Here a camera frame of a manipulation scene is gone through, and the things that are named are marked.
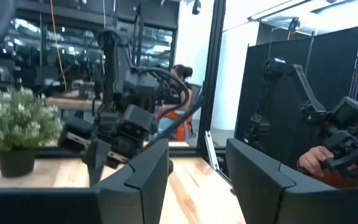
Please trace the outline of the small green potted plant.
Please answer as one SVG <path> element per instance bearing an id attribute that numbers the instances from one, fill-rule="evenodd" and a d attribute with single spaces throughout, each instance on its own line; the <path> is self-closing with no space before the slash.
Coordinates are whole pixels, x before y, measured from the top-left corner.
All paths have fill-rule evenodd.
<path id="1" fill-rule="evenodd" d="M 5 178 L 34 169 L 36 150 L 59 139 L 63 123 L 57 107 L 47 106 L 28 88 L 0 91 L 0 171 Z"/>

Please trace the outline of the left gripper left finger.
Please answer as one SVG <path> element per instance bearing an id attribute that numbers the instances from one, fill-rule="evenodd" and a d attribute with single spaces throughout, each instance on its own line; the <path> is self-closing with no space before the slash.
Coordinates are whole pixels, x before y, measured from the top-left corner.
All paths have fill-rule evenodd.
<path id="1" fill-rule="evenodd" d="M 167 179 L 160 139 L 89 188 L 0 189 L 0 224 L 159 224 Z"/>

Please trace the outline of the black partition panel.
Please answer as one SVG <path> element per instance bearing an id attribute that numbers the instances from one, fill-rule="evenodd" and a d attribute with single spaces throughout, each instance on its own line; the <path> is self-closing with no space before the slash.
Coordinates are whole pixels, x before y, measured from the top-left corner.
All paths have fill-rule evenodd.
<path id="1" fill-rule="evenodd" d="M 270 57 L 301 65 L 317 100 L 332 110 L 351 89 L 358 51 L 358 27 L 317 35 L 315 38 L 283 40 L 247 49 L 234 137 L 244 140 L 263 87 L 263 69 Z M 300 114 L 301 100 L 291 80 L 280 79 L 268 111 L 269 132 L 261 138 L 264 152 L 294 167 L 309 148 L 318 145 L 316 130 Z"/>

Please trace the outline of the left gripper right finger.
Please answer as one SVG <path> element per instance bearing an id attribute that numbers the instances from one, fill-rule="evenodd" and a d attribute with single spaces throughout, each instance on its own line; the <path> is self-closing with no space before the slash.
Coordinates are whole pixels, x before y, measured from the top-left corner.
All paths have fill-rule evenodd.
<path id="1" fill-rule="evenodd" d="M 247 224 L 358 224 L 358 188 L 336 189 L 233 138 L 226 161 Z"/>

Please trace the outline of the black vertical post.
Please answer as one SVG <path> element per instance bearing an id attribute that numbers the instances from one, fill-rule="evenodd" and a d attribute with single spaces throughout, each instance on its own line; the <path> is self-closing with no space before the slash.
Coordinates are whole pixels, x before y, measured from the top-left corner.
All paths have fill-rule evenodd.
<path id="1" fill-rule="evenodd" d="M 209 131 L 211 128 L 225 13 L 226 0 L 214 0 L 205 73 L 205 103 L 201 109 L 200 130 L 197 145 L 198 155 L 203 158 L 206 158 L 208 155 L 204 134 L 205 131 Z"/>

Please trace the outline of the person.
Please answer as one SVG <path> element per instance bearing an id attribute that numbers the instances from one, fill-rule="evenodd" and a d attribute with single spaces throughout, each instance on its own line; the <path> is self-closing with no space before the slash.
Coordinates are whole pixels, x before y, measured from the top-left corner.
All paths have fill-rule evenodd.
<path id="1" fill-rule="evenodd" d="M 331 172 L 327 169 L 323 170 L 323 176 L 322 177 L 317 177 L 314 175 L 311 175 L 314 179 L 319 180 L 325 184 L 328 184 L 332 187 L 336 187 L 336 188 L 347 188 L 347 187 L 352 187 L 352 186 L 357 186 L 358 187 L 358 181 L 351 185 L 349 183 L 346 182 L 346 180 L 344 178 L 342 178 L 338 173 L 336 172 Z"/>
<path id="2" fill-rule="evenodd" d="M 170 73 L 178 77 L 186 85 L 189 99 L 185 105 L 177 108 L 177 110 L 187 112 L 192 105 L 191 100 L 193 97 L 193 89 L 192 86 L 186 81 L 186 79 L 192 76 L 193 69 L 182 64 L 177 64 L 170 69 Z M 162 106 L 156 107 L 155 116 L 160 120 L 158 128 L 161 131 L 167 129 L 174 121 L 180 119 L 181 116 L 180 114 L 175 113 L 174 110 L 166 113 L 164 116 L 162 116 L 162 114 L 165 111 L 180 105 L 185 100 L 185 92 L 175 80 L 170 81 L 170 88 L 173 89 L 173 96 L 164 99 Z"/>

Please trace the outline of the person's hand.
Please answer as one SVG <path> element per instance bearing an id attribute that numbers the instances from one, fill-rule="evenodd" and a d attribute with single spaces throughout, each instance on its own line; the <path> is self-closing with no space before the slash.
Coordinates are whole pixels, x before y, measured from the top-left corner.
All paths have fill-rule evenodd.
<path id="1" fill-rule="evenodd" d="M 328 158 L 333 158 L 334 154 L 324 146 L 312 147 L 308 152 L 304 153 L 297 162 L 298 170 L 308 172 L 311 175 L 322 177 L 322 162 Z"/>

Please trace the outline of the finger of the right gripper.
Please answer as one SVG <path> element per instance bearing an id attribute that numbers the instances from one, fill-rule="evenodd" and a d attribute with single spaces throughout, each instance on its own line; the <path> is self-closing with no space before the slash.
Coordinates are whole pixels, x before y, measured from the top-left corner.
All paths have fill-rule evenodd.
<path id="1" fill-rule="evenodd" d="M 93 124 L 76 116 L 67 118 L 57 145 L 60 149 L 81 154 L 81 160 L 88 168 L 90 186 L 100 181 L 111 145 L 98 137 Z"/>
<path id="2" fill-rule="evenodd" d="M 158 131 L 155 116 L 136 105 L 129 105 L 118 122 L 113 138 L 114 152 L 131 159 L 138 154 L 149 135 Z"/>

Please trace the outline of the wooden background table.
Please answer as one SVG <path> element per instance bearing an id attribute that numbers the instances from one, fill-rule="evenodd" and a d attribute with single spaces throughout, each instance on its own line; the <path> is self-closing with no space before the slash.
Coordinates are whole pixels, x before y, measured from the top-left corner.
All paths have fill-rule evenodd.
<path id="1" fill-rule="evenodd" d="M 92 101 L 73 98 L 47 98 L 45 104 L 67 110 L 90 110 L 92 108 Z"/>

